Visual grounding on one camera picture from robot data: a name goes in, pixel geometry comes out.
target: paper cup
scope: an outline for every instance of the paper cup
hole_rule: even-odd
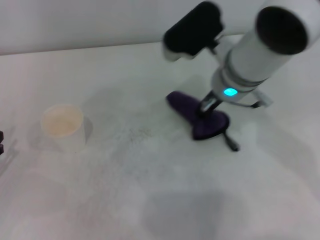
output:
[[[77,153],[86,145],[84,115],[72,104],[48,108],[42,115],[41,129],[66,153]]]

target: white table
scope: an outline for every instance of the white table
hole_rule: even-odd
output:
[[[262,86],[268,109],[222,104],[222,137],[195,142],[166,104],[202,98],[207,52],[170,63],[159,43],[0,57],[1,240],[319,240],[320,42]],[[87,146],[63,154],[42,112],[80,106]]]

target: white wall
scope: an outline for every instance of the white wall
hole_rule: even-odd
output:
[[[229,33],[252,24],[264,0],[215,0]],[[0,54],[159,41],[201,0],[2,0]]]

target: cyan indicator light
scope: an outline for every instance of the cyan indicator light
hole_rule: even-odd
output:
[[[233,88],[227,88],[226,90],[223,91],[223,93],[227,96],[234,96],[238,93],[237,90],[233,89]]]

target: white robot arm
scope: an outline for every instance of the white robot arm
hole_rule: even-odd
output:
[[[181,56],[194,58],[205,47],[214,49],[222,29],[219,8],[203,2],[167,31],[164,56],[171,61]],[[319,37],[320,0],[267,0],[254,28],[222,57],[200,113],[212,111],[222,102],[239,101]]]

